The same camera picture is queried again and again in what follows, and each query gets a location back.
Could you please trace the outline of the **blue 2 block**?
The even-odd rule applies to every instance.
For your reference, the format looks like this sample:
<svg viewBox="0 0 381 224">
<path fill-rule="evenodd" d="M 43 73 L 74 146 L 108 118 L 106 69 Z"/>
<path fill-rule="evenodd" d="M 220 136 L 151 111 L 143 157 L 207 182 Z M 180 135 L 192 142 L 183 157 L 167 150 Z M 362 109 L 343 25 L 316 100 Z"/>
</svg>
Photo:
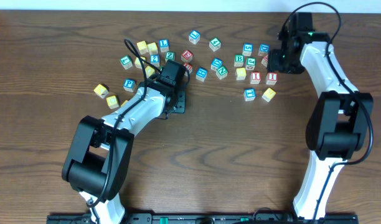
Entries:
<svg viewBox="0 0 381 224">
<path fill-rule="evenodd" d="M 155 67 L 160 67 L 160 56 L 159 54 L 150 55 L 150 63 L 154 65 Z"/>
</svg>

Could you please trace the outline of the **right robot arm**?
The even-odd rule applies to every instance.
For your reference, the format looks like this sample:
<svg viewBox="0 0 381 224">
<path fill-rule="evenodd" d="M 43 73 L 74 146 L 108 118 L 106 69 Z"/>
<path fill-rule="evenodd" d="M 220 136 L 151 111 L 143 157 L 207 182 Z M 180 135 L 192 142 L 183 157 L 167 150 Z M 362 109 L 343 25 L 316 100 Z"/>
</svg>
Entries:
<svg viewBox="0 0 381 224">
<path fill-rule="evenodd" d="M 305 132 L 308 167 L 293 200 L 298 223 L 327 220 L 326 203 L 341 169 L 366 160 L 373 145 L 374 100 L 349 81 L 333 39 L 314 29 L 310 12 L 292 12 L 278 34 L 281 48 L 268 54 L 268 71 L 307 72 L 318 97 Z"/>
</svg>

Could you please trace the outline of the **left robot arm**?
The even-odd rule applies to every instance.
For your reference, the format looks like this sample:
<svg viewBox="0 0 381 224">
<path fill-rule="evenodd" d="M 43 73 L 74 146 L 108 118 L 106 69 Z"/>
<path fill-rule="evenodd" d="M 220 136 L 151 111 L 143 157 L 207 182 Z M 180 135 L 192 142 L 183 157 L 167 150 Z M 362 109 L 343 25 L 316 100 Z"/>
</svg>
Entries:
<svg viewBox="0 0 381 224">
<path fill-rule="evenodd" d="M 79 122 L 62 178 L 86 201 L 92 223 L 121 223 L 125 208 L 119 191 L 125 181 L 134 137 L 153 119 L 185 111 L 185 66 L 168 61 L 138 86 L 134 97 L 100 119 Z"/>
</svg>

